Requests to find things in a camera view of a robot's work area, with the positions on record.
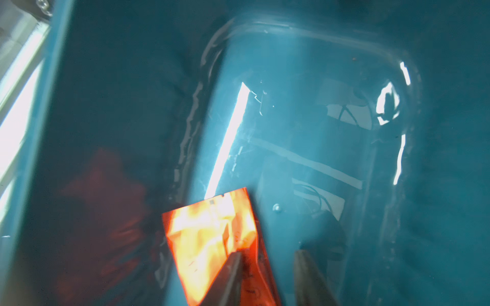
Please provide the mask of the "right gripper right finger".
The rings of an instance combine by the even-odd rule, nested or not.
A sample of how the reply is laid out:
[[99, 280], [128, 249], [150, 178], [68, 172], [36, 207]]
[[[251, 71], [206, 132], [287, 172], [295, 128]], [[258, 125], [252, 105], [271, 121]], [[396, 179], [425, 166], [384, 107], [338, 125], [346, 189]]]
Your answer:
[[293, 256], [294, 291], [297, 305], [338, 306], [327, 281], [306, 250], [297, 250]]

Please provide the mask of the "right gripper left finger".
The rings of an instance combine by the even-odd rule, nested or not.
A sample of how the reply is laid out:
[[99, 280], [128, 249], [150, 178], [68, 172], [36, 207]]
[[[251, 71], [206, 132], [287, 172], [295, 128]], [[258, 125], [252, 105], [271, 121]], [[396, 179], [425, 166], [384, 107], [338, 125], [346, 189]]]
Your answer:
[[239, 306], [244, 256], [237, 251], [229, 255], [213, 280], [200, 306]]

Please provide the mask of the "red tea bag five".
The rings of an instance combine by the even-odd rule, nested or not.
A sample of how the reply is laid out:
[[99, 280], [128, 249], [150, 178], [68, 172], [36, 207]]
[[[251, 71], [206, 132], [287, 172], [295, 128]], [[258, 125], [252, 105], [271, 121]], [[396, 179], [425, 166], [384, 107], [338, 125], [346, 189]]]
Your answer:
[[247, 189], [162, 215], [170, 251], [189, 305], [201, 305], [233, 252], [241, 252], [243, 305], [281, 305], [260, 224]]

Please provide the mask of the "teal plastic storage box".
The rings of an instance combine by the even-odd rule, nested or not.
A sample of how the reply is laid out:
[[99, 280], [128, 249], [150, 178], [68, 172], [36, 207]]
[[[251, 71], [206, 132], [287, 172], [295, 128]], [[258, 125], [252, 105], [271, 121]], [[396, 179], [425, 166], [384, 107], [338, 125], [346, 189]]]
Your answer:
[[2, 305], [186, 305], [162, 215], [246, 188], [283, 305], [489, 304], [488, 1], [39, 1]]

